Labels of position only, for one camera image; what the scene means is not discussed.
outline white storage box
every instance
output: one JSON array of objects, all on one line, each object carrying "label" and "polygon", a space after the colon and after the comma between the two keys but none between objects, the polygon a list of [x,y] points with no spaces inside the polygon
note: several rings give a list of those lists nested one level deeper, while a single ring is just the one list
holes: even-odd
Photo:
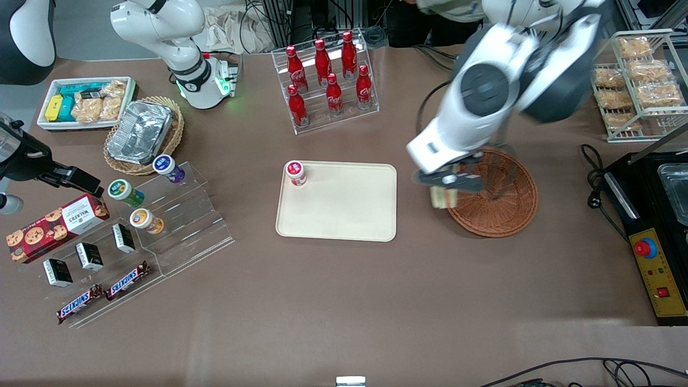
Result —
[{"label": "white storage box", "polygon": [[[45,111],[50,99],[58,94],[60,87],[64,85],[79,85],[82,83],[93,83],[93,82],[110,82],[113,79],[118,81],[126,82],[127,88],[125,89],[125,96],[122,99],[122,107],[120,107],[120,113],[117,119],[114,121],[95,121],[92,123],[78,123],[76,121],[72,122],[49,122],[45,119]],[[45,100],[43,100],[43,106],[41,107],[41,112],[39,117],[36,119],[36,124],[43,129],[50,132],[77,132],[80,130],[101,130],[109,129],[113,127],[117,121],[122,118],[127,105],[131,102],[133,98],[134,90],[136,89],[136,82],[129,76],[106,76],[103,78],[71,78],[71,79],[56,79],[50,83],[50,87],[47,89],[47,94],[45,95]]]}]

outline beige tray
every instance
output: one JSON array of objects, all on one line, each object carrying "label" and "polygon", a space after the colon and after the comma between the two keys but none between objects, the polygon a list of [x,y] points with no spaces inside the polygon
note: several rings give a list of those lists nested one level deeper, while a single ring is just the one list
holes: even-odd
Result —
[{"label": "beige tray", "polygon": [[389,242],[396,235],[396,169],[388,164],[301,161],[306,183],[282,173],[281,236]]}]

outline table surface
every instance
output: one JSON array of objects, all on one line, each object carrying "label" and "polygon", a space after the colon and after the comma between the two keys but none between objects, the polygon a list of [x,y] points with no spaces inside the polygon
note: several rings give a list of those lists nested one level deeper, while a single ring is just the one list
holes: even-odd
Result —
[{"label": "table surface", "polygon": [[[380,112],[299,137],[269,55],[246,57],[237,96],[207,111],[167,83],[160,60],[60,61],[51,79],[132,76],[139,96],[180,104],[175,158],[208,178],[236,243],[82,329],[57,326],[39,298],[47,285],[0,260],[3,385],[331,386],[338,375],[365,375],[370,386],[479,386],[592,355],[688,368],[688,328],[655,326],[628,246],[585,204],[590,167],[579,145],[593,144],[607,164],[642,145],[605,143],[592,99],[551,125],[514,114],[508,140],[537,183],[539,208],[521,233],[480,238],[432,209],[428,189],[411,181],[405,145],[416,111],[447,73],[412,49],[372,56]],[[106,183],[122,177],[103,159],[106,132],[32,133],[61,163]],[[292,159],[393,165],[396,238],[278,236],[281,168]],[[39,182],[12,183],[10,193],[26,208],[2,219],[5,234],[77,195]],[[597,363],[533,376],[610,382]]]}]

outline teal package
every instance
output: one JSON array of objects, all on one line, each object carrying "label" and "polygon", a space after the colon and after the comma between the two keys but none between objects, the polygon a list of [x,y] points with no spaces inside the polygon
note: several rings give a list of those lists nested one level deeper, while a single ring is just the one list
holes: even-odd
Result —
[{"label": "teal package", "polygon": [[72,108],[74,107],[74,97],[62,95],[62,106],[60,106],[60,114],[57,116],[57,121],[62,123],[68,123],[76,121],[72,117]]},{"label": "teal package", "polygon": [[60,87],[60,94],[62,94],[63,96],[74,96],[74,93],[82,92],[92,87],[103,87],[108,84],[110,84],[110,82],[92,82],[79,83],[75,85],[64,85]]}]

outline emergency stop button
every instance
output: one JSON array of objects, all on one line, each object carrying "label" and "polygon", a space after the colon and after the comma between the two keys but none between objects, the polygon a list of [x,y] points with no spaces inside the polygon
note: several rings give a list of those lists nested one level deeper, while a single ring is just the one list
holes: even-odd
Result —
[{"label": "emergency stop button", "polygon": [[657,297],[659,297],[659,298],[669,297],[669,289],[657,288]]},{"label": "emergency stop button", "polygon": [[633,245],[633,251],[641,257],[651,260],[657,256],[657,245],[650,238],[643,238]]}]

